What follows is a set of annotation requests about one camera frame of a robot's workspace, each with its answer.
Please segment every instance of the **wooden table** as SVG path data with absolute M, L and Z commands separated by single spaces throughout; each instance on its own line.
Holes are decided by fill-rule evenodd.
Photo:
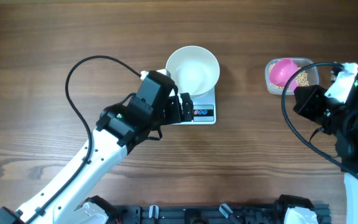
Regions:
M 218 121 L 164 126 L 163 140 L 137 146 L 91 195 L 112 204 L 271 203 L 280 194 L 328 203 L 346 219 L 339 169 L 292 134 L 280 97 L 267 92 L 273 58 L 358 63 L 358 3 L 345 1 L 161 1 L 0 6 L 0 207 L 16 209 L 42 189 L 86 140 L 64 94 L 68 71 L 90 55 L 134 69 L 165 66 L 186 45 L 210 50 L 221 66 Z M 329 85 L 329 68 L 319 70 Z M 137 91 L 116 63 L 82 65 L 70 83 L 91 128 L 100 111 Z M 288 108 L 293 106 L 290 98 Z M 290 114 L 309 136 L 315 124 Z M 335 138 L 314 143 L 335 154 Z

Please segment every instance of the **white kitchen scale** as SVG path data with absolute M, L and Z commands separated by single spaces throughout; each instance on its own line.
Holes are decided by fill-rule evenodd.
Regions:
M 166 69 L 157 70 L 164 75 L 169 75 Z M 143 80 L 148 71 L 141 71 Z M 200 95 L 200 96 L 191 96 L 191 100 L 193 101 L 193 121 L 182 122 L 176 125 L 203 125 L 203 124 L 214 124 L 216 122 L 216 102 L 215 102 L 215 87 L 213 87 L 210 91 Z

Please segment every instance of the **clear plastic container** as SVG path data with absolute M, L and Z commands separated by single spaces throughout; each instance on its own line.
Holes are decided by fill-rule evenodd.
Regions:
M 267 91 L 273 95 L 281 95 L 283 93 L 282 89 L 279 89 L 273 85 L 273 83 L 269 80 L 269 66 L 271 64 L 279 62 L 283 58 L 277 58 L 271 60 L 265 68 L 265 79 L 266 79 L 266 85 L 267 85 Z M 307 65 L 310 65 L 314 62 L 312 62 L 310 59 L 307 58 L 290 58 L 292 59 L 298 67 L 304 67 Z M 309 85 L 319 85 L 319 78 L 318 78 L 318 72 L 317 68 L 309 68 L 305 71 L 308 74 L 308 81 Z M 293 95 L 293 92 L 291 90 L 287 90 L 287 95 Z

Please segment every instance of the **pink scoop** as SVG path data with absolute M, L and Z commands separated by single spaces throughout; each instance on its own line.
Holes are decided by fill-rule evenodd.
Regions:
M 296 71 L 298 71 L 298 66 L 296 63 L 290 58 L 285 58 L 273 66 L 268 79 L 274 85 L 284 87 L 287 81 Z M 293 91 L 298 86 L 299 84 L 297 84 L 294 79 L 290 83 L 289 89 Z

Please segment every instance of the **cereal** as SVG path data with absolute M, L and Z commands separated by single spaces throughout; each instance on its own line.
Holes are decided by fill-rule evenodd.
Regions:
M 273 69 L 273 66 L 275 65 L 276 63 L 274 64 L 271 64 L 268 68 L 268 72 L 270 73 Z M 303 71 L 301 73 L 299 73 L 299 75 L 296 77 L 295 79 L 296 83 L 299 84 L 299 86 L 309 86 L 309 81 L 308 81 L 308 74 Z M 275 87 L 275 88 L 278 88 L 279 90 L 282 90 L 284 89 L 284 87 L 279 87 L 279 86 L 276 86 L 272 83 L 272 85 Z

